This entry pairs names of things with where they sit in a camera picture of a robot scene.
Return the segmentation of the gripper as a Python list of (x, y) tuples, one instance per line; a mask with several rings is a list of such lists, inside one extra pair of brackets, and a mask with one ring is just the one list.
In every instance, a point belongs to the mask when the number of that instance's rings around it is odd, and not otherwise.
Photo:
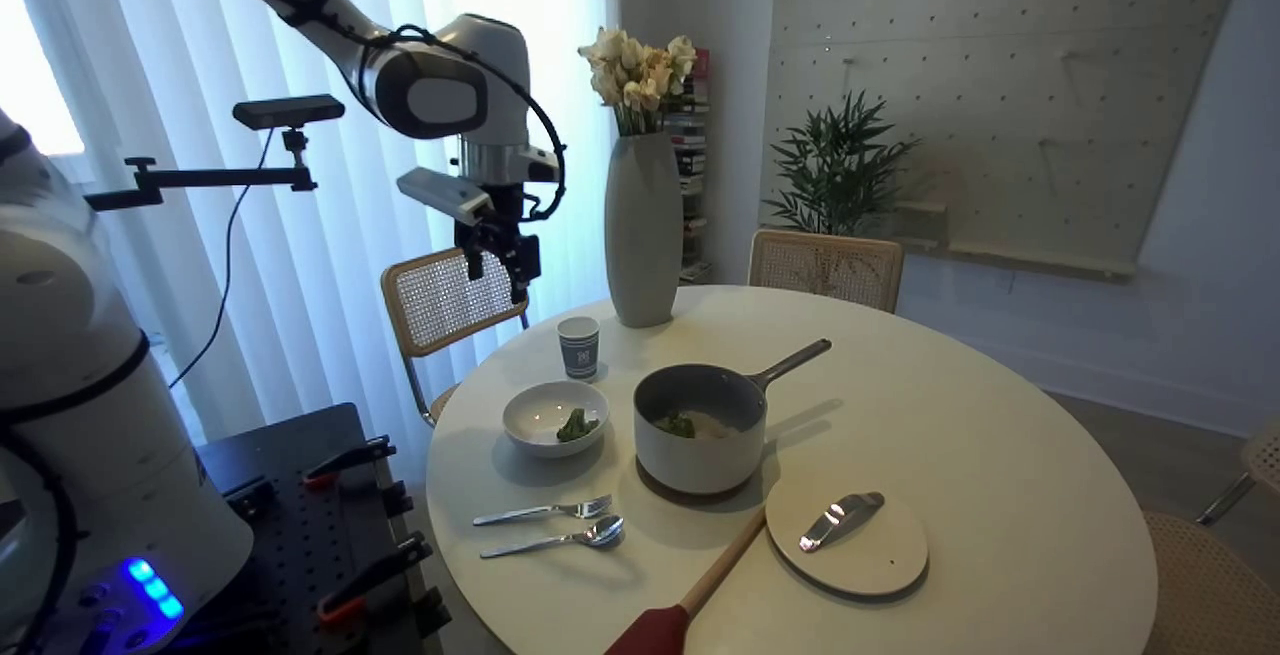
[(529, 301), (529, 285), (541, 276), (538, 235), (520, 232), (524, 217), (522, 185), (481, 185), (493, 200), (495, 212), (476, 226), (454, 223), (454, 246), (463, 249), (468, 281), (485, 278), (485, 251), (506, 267), (512, 304)]

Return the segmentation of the white bowl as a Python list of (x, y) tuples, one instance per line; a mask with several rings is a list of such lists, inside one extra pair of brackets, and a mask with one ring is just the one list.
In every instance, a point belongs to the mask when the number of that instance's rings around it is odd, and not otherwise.
[[(556, 431), (567, 421), (573, 408), (585, 408), (600, 426), (588, 438), (559, 444)], [(518, 453), (535, 459), (563, 459), (589, 449), (605, 432), (611, 418), (607, 397), (589, 383), (562, 380), (538, 383), (518, 391), (503, 409), (503, 426)]]

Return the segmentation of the round cream pot lid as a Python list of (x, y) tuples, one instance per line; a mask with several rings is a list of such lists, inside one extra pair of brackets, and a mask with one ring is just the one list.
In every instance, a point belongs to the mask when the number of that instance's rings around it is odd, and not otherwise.
[(904, 496), (815, 475), (778, 478), (765, 526), (792, 571), (854, 599), (895, 599), (925, 574), (925, 527)]

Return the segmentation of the rattan chair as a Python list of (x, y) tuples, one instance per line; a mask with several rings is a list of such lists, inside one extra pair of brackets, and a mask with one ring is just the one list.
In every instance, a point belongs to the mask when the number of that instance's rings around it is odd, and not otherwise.
[(1143, 655), (1280, 655), (1280, 594), (1210, 528), (1144, 512), (1158, 603)]
[(435, 427), (457, 388), (453, 385), (428, 400), (417, 359), (445, 351), (475, 333), (518, 319), (527, 330), (529, 304), (515, 304), (506, 267), (494, 255), (479, 255), (472, 266), (465, 249), (436, 251), (387, 267), (380, 280), (381, 296), (396, 336), (410, 391), (422, 421)]
[(897, 242), (762, 228), (751, 241), (748, 283), (895, 313), (904, 260)]
[(1212, 526), (1222, 519), (1253, 487), (1261, 485), (1280, 496), (1280, 417), (1248, 438), (1242, 449), (1244, 471), (1194, 519)]

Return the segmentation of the grey paper cup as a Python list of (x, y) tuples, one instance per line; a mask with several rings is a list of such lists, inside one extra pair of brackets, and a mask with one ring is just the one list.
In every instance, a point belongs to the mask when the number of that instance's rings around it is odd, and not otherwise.
[(586, 316), (563, 319), (557, 335), (564, 374), (571, 380), (593, 381), (599, 367), (599, 322)]

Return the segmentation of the tall grey vase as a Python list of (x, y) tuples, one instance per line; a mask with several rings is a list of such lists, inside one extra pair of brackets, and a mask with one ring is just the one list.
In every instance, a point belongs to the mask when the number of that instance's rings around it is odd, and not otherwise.
[(682, 264), (684, 205), (666, 132), (616, 141), (604, 200), (605, 272), (625, 328), (672, 319)]

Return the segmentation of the white sheer curtain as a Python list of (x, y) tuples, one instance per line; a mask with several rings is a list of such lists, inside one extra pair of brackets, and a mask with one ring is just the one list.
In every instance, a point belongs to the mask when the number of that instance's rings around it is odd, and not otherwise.
[[(531, 93), (566, 145), (567, 189), (534, 225), (541, 278), (529, 319), (607, 294), (605, 162), (612, 118), (577, 49), (614, 0), (352, 0), (380, 26), (438, 31), (475, 13), (524, 32)], [(451, 248), (449, 217), (398, 191), (447, 168), (456, 139), (415, 141), (356, 102), (328, 58), (259, 0), (0, 0), (0, 109), (87, 193), (124, 189), (124, 160), (161, 168), (288, 166), (283, 145), (239, 125), (234, 104), (330, 93), (338, 122), (308, 125), (317, 189), (169, 191), (102, 217), (134, 316), (156, 345), (186, 429), (202, 444), (337, 403), (403, 455), (428, 436), (387, 317), (380, 278)]]

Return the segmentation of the orange and black clamp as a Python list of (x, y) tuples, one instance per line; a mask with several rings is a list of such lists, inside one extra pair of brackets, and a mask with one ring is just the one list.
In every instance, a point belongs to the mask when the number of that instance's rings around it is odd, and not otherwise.
[(421, 531), (412, 531), (401, 541), (394, 553), (376, 559), (357, 572), (349, 582), (321, 597), (315, 608), (323, 628), (337, 628), (361, 617), (369, 609), (369, 595), (378, 587), (404, 576), (433, 554)]
[(356, 468), (358, 464), (375, 464), (396, 454), (397, 446), (390, 443), (390, 438), (387, 435), (370, 438), (358, 446), (351, 446), (351, 449), (315, 464), (312, 470), (303, 473), (302, 486), (307, 490), (332, 487), (343, 472)]

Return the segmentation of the silver fork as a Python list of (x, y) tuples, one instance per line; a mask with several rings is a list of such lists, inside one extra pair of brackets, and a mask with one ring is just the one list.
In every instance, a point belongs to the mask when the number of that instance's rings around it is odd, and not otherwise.
[(593, 499), (581, 503), (527, 507), (484, 517), (475, 517), (472, 519), (472, 526), (476, 527), (497, 526), (512, 522), (512, 519), (527, 519), (534, 517), (552, 517), (552, 516), (572, 517), (575, 519), (593, 519), (608, 514), (613, 505), (613, 501), (614, 496), (607, 494), (604, 496), (593, 496)]

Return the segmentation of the bunch of cream flowers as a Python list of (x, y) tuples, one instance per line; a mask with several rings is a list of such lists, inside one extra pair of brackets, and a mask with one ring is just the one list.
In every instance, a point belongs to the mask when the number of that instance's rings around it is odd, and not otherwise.
[(618, 136), (658, 134), (666, 116), (684, 100), (684, 86), (698, 61), (686, 36), (649, 46), (625, 29), (599, 27), (593, 43), (577, 49), (590, 68), (590, 86), (611, 109)]

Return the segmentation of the silver spoon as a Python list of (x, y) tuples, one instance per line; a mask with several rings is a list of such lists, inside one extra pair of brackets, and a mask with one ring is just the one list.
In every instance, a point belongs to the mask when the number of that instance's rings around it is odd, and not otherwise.
[(625, 531), (625, 519), (618, 516), (603, 517), (585, 531), (553, 537), (539, 539), (526, 544), (516, 544), (494, 548), (480, 553), (481, 559), (506, 558), (511, 555), (532, 553), (536, 550), (556, 548), (566, 544), (577, 544), (585, 548), (611, 548), (621, 539)]

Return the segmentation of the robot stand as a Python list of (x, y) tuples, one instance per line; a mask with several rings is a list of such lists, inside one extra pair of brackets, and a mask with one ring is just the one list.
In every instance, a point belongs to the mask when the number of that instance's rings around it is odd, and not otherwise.
[(323, 628), (315, 608), (412, 532), (413, 509), (388, 458), (324, 490), (305, 472), (369, 440), (351, 403), (328, 406), (198, 446), (212, 482), (250, 514), (250, 559), (157, 655), (426, 655), (452, 620), (421, 562), (375, 588), (367, 610)]

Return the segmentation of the green potted plant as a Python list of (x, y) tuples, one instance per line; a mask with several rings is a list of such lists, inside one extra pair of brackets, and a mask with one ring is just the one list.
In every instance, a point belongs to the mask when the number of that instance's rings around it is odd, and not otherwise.
[(865, 91), (841, 104), (806, 113), (772, 145), (781, 185), (762, 203), (792, 232), (865, 237), (883, 226), (900, 191), (899, 175), (922, 139), (884, 139), (893, 125), (881, 116), (882, 100)]

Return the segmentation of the wooden pegboard shelf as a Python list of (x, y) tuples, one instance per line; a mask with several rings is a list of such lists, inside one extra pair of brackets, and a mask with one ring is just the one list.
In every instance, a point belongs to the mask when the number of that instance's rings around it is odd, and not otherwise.
[(950, 234), (948, 205), (943, 201), (899, 200), (883, 223), (884, 235), (925, 257), (1042, 272), (1093, 281), (1133, 281), (1139, 267), (1124, 260), (1076, 257), (1016, 249), (989, 242), (955, 239)]

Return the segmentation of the beige pegboard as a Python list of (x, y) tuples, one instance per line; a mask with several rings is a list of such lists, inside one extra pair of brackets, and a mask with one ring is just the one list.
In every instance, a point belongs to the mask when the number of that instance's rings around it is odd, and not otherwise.
[(771, 146), (865, 91), (955, 239), (1138, 264), (1230, 0), (772, 0)]

